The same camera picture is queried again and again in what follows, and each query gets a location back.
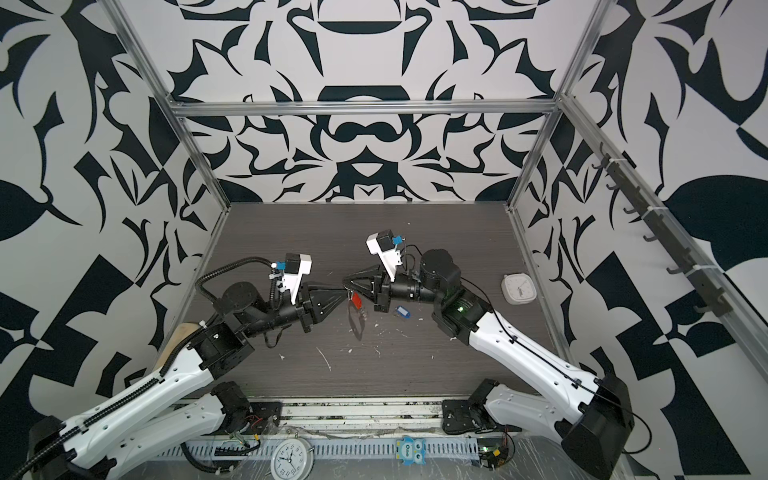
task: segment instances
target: black and white wallpaper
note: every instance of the black and white wallpaper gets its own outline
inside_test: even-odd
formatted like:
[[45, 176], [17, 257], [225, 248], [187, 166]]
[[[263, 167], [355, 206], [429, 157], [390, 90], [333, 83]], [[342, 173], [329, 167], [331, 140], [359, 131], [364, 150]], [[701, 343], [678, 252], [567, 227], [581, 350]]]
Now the black and white wallpaper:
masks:
[[507, 200], [543, 114], [205, 117], [231, 201]]
[[0, 0], [0, 437], [152, 367], [220, 208], [94, 0]]
[[[619, 0], [576, 99], [764, 316], [765, 2]], [[561, 121], [518, 208], [571, 351], [627, 382], [638, 478], [768, 477], [768, 385]], [[627, 444], [647, 441], [638, 423]]]
[[124, 0], [179, 101], [552, 98], [595, 0]]

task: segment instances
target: wood grain surface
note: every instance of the wood grain surface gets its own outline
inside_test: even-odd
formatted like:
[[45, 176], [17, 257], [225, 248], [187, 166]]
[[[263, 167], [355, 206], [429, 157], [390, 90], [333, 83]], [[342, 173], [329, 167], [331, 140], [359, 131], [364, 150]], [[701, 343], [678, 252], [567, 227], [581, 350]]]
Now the wood grain surface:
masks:
[[[308, 253], [312, 273], [304, 278], [340, 285], [345, 275], [378, 263], [366, 238], [387, 229], [422, 252], [447, 249], [462, 275], [485, 290], [499, 312], [554, 351], [538, 301], [512, 306], [502, 295], [503, 275], [526, 269], [501, 203], [234, 204], [207, 269], [252, 255], [277, 261], [286, 253]], [[265, 266], [250, 264], [206, 287], [221, 295], [231, 283], [247, 280], [266, 297], [268, 273]], [[409, 319], [394, 313], [401, 304]], [[430, 305], [393, 300], [390, 313], [376, 313], [363, 300], [363, 308], [361, 340], [350, 330], [344, 303], [311, 333], [298, 325], [287, 329], [275, 349], [267, 349], [261, 337], [251, 339], [256, 351], [220, 381], [237, 382], [248, 396], [270, 397], [469, 395], [485, 378], [532, 392], [490, 357], [450, 340], [432, 320]], [[196, 323], [212, 313], [196, 293], [184, 321]]]

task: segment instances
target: transparent plastic sheet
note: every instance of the transparent plastic sheet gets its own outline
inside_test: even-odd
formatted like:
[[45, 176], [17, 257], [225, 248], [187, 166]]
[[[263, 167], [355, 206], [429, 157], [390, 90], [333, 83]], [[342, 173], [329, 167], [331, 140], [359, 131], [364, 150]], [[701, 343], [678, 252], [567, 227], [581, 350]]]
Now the transparent plastic sheet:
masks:
[[[481, 437], [476, 435], [472, 437], [464, 435], [448, 436], [419, 436], [420, 432], [402, 432], [401, 436], [386, 435], [386, 437], [377, 435], [360, 435], [353, 438], [336, 437], [334, 435], [321, 435], [316, 432], [307, 432], [295, 427], [272, 428], [266, 435], [262, 435], [262, 449], [258, 459], [249, 458], [243, 460], [234, 468], [232, 472], [222, 472], [219, 475], [204, 473], [196, 470], [183, 456], [173, 458], [156, 459], [145, 462], [137, 468], [128, 472], [122, 478], [126, 480], [138, 479], [199, 479], [213, 480], [215, 478], [229, 478], [231, 480], [264, 480], [272, 478], [270, 471], [269, 452], [287, 438], [298, 435], [307, 440], [318, 451], [317, 458], [314, 461], [312, 471], [308, 477], [313, 479], [353, 479], [353, 478], [381, 478], [389, 479], [424, 479], [440, 478], [445, 480], [474, 480], [474, 479], [503, 479], [503, 480], [592, 480], [579, 469], [563, 452], [557, 443], [539, 436], [528, 434], [510, 434], [512, 440], [510, 446], [508, 461], [496, 468], [490, 470], [481, 467], [476, 460], [470, 459], [472, 455], [467, 452], [482, 452], [486, 445], [491, 451], [494, 445], [499, 445], [501, 437]], [[450, 441], [454, 445], [455, 452], [451, 453], [450, 448], [439, 448], [440, 452], [425, 455], [424, 465], [404, 465], [403, 460], [396, 458], [394, 452], [389, 455], [367, 455], [367, 452], [376, 450], [366, 449], [363, 451], [363, 445], [394, 444], [397, 439], [405, 435], [413, 439], [424, 438], [428, 444], [438, 445]], [[321, 445], [324, 445], [324, 455], [321, 455]], [[329, 445], [348, 445], [347, 452], [344, 453], [343, 447], [336, 448], [334, 453], [341, 452], [341, 455], [328, 455]], [[198, 457], [202, 463], [210, 465], [209, 458]]]

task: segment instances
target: robotic arm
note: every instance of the robotic arm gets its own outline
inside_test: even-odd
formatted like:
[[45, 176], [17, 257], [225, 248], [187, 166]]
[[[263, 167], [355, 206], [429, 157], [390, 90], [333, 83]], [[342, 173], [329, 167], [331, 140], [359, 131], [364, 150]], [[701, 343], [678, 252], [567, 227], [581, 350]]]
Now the robotic arm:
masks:
[[389, 311], [392, 298], [431, 303], [432, 319], [446, 335], [497, 360], [543, 396], [486, 381], [471, 400], [499, 425], [518, 426], [560, 442], [595, 478], [611, 476], [634, 427], [624, 382], [611, 374], [599, 379], [578, 369], [514, 328], [487, 297], [466, 288], [446, 250], [427, 250], [418, 274], [401, 273], [396, 272], [405, 246], [401, 237], [386, 230], [366, 243], [382, 264], [345, 277], [345, 288], [371, 300], [379, 312]]
[[[272, 268], [268, 301], [249, 282], [235, 283], [221, 298], [203, 287], [252, 262]], [[266, 339], [267, 332], [293, 323], [301, 323], [308, 333], [346, 300], [344, 289], [302, 284], [311, 265], [309, 255], [288, 254], [285, 262], [275, 263], [248, 257], [203, 275], [195, 286], [216, 310], [208, 322], [183, 339], [160, 369], [118, 395], [63, 422], [53, 416], [41, 420], [30, 430], [29, 460], [10, 478], [21, 478], [31, 469], [32, 477], [42, 480], [111, 480], [190, 438], [242, 430], [250, 404], [233, 382], [161, 414], [240, 364], [253, 351], [249, 337], [263, 334]]]

